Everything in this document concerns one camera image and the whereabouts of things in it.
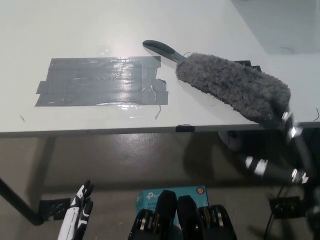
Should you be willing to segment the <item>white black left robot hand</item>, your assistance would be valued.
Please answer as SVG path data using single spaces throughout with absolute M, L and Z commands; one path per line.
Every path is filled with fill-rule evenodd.
M 94 202 L 91 200 L 91 193 L 94 185 L 87 180 L 77 191 L 70 207 L 66 211 L 59 234 L 58 240 L 82 240 Z

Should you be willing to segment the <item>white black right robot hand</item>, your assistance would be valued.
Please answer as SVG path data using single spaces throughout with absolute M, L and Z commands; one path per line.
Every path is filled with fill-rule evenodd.
M 282 184 L 305 185 L 317 177 L 309 149 L 303 139 L 303 129 L 294 120 L 291 111 L 285 110 L 280 114 L 281 123 L 285 129 L 287 142 L 298 154 L 302 168 L 284 168 L 268 159 L 249 154 L 239 153 L 237 157 L 243 167 L 261 178 L 276 180 Z

